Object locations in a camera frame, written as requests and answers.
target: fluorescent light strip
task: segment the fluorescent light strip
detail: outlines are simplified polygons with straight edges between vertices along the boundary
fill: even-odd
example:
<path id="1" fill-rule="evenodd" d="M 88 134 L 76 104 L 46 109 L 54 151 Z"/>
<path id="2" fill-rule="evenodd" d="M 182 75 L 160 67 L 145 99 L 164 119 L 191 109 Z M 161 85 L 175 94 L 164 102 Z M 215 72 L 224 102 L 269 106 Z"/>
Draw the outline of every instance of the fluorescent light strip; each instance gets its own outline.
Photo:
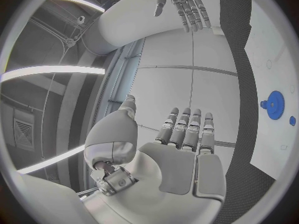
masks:
<path id="1" fill-rule="evenodd" d="M 8 81 L 14 78 L 41 74 L 41 73 L 91 73 L 105 74 L 105 69 L 83 67 L 83 66 L 34 66 L 25 67 L 13 71 L 5 72 L 1 75 L 0 82 Z"/>
<path id="2" fill-rule="evenodd" d="M 67 0 L 67 1 L 77 2 L 77 3 L 83 4 L 83 5 L 92 7 L 94 9 L 98 10 L 98 11 L 105 12 L 105 9 L 103 9 L 102 7 L 97 6 L 97 5 L 93 4 L 93 3 L 85 1 L 85 0 Z"/>
<path id="3" fill-rule="evenodd" d="M 20 170 L 18 170 L 18 172 L 21 173 L 21 174 L 26 174 L 26 173 L 34 172 L 34 171 L 36 171 L 38 169 L 41 169 L 41 168 L 45 168 L 45 167 L 47 167 L 49 165 L 52 165 L 52 164 L 57 163 L 57 162 L 59 162 L 59 161 L 61 161 L 63 159 L 66 159 L 66 158 L 68 158 L 68 157 L 70 157 L 72 155 L 80 153 L 81 151 L 84 150 L 84 146 L 85 145 L 82 145 L 82 146 L 80 146 L 78 148 L 72 149 L 72 150 L 70 150 L 70 151 L 68 151 L 66 153 L 63 153 L 63 154 L 58 155 L 58 156 L 56 156 L 54 158 L 48 159 L 48 160 L 46 160 L 44 162 L 32 165 L 32 166 L 27 167 L 27 168 L 20 169 Z"/>

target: security camera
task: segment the security camera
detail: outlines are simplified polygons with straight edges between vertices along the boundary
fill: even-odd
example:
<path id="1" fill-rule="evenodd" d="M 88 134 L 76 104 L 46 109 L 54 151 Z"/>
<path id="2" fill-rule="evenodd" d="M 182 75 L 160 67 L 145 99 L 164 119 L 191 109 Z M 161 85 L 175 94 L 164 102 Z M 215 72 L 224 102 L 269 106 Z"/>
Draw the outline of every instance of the security camera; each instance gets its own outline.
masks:
<path id="1" fill-rule="evenodd" d="M 77 19 L 77 23 L 78 23 L 78 24 L 83 24 L 84 21 L 85 21 L 85 16 L 81 16 L 81 17 L 79 17 L 79 18 Z"/>

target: screw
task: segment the screw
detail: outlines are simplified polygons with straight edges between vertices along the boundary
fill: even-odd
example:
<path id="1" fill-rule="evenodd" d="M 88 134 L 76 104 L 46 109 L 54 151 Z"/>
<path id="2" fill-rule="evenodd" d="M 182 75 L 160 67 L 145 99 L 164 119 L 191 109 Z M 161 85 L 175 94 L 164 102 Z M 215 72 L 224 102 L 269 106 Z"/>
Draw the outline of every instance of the screw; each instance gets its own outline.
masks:
<path id="1" fill-rule="evenodd" d="M 121 180 L 119 181 L 119 185 L 120 185 L 121 187 L 123 187 L 125 184 L 126 184 L 126 182 L 125 182 L 124 179 L 121 179 Z"/>

